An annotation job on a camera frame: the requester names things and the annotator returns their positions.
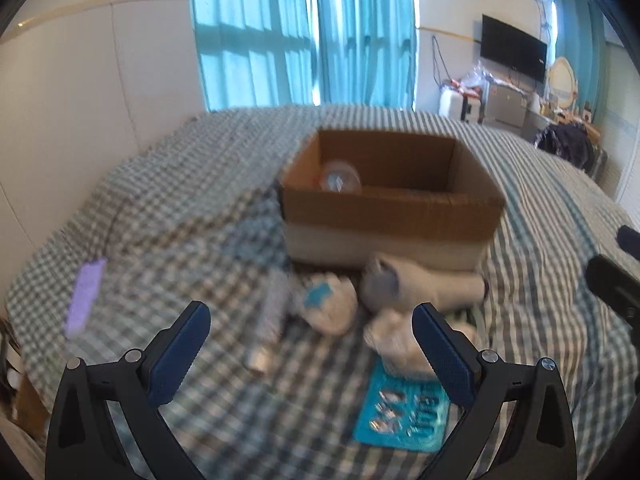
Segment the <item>teal blister pack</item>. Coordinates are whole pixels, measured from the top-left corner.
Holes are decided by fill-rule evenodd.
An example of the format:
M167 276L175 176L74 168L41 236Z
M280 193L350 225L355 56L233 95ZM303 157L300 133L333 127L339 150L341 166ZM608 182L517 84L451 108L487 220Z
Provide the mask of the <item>teal blister pack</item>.
M445 440L449 407L447 393L437 379L393 376L378 359L352 436L379 448L435 453Z

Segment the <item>white lace cloth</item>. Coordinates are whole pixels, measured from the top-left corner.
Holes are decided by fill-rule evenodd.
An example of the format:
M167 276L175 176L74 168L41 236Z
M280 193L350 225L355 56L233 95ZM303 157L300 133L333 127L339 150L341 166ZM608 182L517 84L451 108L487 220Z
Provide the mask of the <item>white lace cloth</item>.
M385 309L363 331L366 345L375 351L386 373L412 380L431 380L436 374L413 335L410 312Z

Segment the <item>clear plastic cup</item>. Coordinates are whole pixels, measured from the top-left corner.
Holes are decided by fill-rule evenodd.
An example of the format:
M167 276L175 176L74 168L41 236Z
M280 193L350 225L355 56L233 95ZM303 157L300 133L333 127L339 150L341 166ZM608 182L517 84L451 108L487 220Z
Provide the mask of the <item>clear plastic cup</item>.
M353 193L361 190L360 175L344 160L331 160L322 166L319 185L323 191Z

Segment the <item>white oval mirror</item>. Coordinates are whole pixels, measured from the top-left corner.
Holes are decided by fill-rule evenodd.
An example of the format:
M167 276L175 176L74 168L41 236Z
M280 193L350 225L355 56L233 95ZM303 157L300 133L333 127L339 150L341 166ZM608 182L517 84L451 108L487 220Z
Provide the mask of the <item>white oval mirror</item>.
M546 97L562 110L573 108L578 97L578 81L567 58L560 56L549 66Z

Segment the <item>purple paper slip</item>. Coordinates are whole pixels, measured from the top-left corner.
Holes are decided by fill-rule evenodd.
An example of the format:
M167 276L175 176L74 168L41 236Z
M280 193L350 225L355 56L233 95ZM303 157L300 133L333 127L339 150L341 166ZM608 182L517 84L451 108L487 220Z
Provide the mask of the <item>purple paper slip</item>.
M80 267L67 309L64 332L67 339L75 338L85 329L99 296L106 264L107 258L99 258Z

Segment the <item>silver mini fridge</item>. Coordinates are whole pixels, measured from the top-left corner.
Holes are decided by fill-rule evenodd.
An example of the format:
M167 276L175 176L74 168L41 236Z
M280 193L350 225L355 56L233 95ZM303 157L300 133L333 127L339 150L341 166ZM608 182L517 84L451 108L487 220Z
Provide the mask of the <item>silver mini fridge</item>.
M482 92L482 124L520 136L524 127L527 100L518 90L486 81Z

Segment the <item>far blue curtain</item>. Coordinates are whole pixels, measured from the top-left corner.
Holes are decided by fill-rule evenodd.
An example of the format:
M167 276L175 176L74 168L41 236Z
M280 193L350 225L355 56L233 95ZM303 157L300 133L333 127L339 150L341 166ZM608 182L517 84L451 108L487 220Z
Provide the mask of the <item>far blue curtain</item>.
M606 83L604 16L593 0L553 0L558 19L557 56L566 58L578 82L577 106L594 117Z

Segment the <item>blue curtain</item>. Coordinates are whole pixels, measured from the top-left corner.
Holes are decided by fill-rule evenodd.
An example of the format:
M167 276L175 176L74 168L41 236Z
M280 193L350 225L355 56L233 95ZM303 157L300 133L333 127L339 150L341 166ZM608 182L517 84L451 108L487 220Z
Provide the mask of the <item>blue curtain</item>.
M320 100L413 108L414 0L317 0Z
M209 110L312 102L307 0L191 0L191 8Z
M566 58L578 82L577 106L594 117L606 83L604 16L593 0L553 0L558 19L557 56Z

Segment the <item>rolled white sock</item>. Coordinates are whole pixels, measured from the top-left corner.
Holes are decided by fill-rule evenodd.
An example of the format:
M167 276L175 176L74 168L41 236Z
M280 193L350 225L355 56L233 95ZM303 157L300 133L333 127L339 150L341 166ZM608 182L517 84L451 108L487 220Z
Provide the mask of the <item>rolled white sock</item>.
M374 255L364 268L359 298L372 312L411 312L429 302L440 313L481 304L488 283L475 272L436 271L411 260Z

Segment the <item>white cylinder appliance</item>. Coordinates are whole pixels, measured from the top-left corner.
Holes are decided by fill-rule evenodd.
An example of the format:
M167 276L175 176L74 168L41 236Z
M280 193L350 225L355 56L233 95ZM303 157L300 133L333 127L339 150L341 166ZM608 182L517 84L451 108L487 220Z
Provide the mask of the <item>white cylinder appliance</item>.
M439 93L438 114L455 120L463 120L465 96L456 88L442 86Z

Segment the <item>white cosmetic tube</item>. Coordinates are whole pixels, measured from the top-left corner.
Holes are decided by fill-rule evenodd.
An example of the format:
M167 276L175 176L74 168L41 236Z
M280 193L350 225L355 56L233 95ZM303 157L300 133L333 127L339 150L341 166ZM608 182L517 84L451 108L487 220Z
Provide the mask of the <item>white cosmetic tube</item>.
M245 366L253 373L269 373L284 332L291 295L288 274L281 269L271 269L245 356Z

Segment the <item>checkered bed sheet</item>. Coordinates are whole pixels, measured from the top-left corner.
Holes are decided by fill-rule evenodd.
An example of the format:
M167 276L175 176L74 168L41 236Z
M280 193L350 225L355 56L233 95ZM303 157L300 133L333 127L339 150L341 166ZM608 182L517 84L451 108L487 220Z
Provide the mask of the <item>checkered bed sheet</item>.
M639 364L627 324L588 290L603 254L630 273L616 243L626 212L582 172L514 134L430 113L327 105L236 108L189 122L116 167L17 275L6 306L26 373L51 406L66 361L119 359L142 348L192 300L212 315L205 346L163 414L209 479L411 479L423 454L352 437L374 353L360 330L326 338L286 329L277 364L243 363L268 271L285 262L277 177L319 127L436 133L462 141L506 196L470 311L482 346L560 369L590 473L628 416ZM65 337L80 267L107 258L85 329Z

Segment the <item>open cardboard box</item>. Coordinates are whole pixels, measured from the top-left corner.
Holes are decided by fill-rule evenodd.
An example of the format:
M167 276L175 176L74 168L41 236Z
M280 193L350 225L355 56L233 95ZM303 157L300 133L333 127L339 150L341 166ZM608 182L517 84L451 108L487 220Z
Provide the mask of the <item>open cardboard box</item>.
M323 191L324 164L344 160L361 190ZM377 252L429 269L472 271L500 223L506 198L453 136L320 129L280 180L288 256L299 263L362 268Z

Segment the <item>white headboard panel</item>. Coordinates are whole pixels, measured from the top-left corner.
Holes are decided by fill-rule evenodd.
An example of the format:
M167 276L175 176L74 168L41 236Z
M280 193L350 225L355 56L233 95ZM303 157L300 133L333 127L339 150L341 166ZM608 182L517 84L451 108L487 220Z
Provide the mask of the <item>white headboard panel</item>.
M93 0L1 43L1 281L122 160L204 110L189 0Z

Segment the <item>black wall television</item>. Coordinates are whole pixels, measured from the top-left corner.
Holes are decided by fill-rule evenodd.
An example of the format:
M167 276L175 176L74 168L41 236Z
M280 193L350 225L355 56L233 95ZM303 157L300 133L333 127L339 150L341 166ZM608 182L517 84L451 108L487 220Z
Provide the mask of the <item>black wall television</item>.
M483 15L480 56L514 72L544 82L547 71L547 45L505 22Z

